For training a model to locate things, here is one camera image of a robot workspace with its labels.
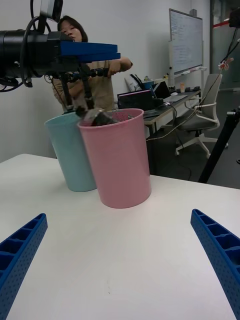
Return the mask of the person's left hand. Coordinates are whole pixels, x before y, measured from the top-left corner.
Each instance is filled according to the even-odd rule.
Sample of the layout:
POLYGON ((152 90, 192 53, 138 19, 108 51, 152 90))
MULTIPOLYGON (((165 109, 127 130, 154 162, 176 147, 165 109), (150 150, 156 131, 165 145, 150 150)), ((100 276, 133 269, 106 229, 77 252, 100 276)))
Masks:
POLYGON ((119 61, 112 61, 108 68, 107 77, 111 78, 119 72, 121 72, 121 63, 119 61))

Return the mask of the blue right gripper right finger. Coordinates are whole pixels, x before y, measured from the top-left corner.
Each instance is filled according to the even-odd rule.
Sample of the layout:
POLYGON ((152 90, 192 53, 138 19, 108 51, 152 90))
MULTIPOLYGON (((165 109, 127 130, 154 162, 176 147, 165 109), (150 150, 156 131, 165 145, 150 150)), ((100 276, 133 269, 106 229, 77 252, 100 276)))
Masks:
POLYGON ((195 231, 235 318, 240 319, 240 239, 198 209, 190 224, 195 231))

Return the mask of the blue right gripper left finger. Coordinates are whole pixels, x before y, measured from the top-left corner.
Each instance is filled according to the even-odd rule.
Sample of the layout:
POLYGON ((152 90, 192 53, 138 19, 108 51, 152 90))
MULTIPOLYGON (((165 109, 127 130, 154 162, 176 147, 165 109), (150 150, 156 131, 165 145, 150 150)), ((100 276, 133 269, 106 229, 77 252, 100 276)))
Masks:
POLYGON ((0 243, 0 319, 5 320, 47 231, 41 213, 0 243))

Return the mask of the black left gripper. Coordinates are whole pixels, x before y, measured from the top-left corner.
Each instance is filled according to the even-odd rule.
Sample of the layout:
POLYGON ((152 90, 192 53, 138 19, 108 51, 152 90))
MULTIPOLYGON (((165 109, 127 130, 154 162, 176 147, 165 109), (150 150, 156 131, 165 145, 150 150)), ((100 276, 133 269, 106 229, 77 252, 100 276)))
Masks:
POLYGON ((120 58, 116 44, 73 42, 71 37, 58 31, 49 34, 32 31, 27 37, 26 68, 32 74, 71 72, 77 70, 79 62, 92 63, 120 58))

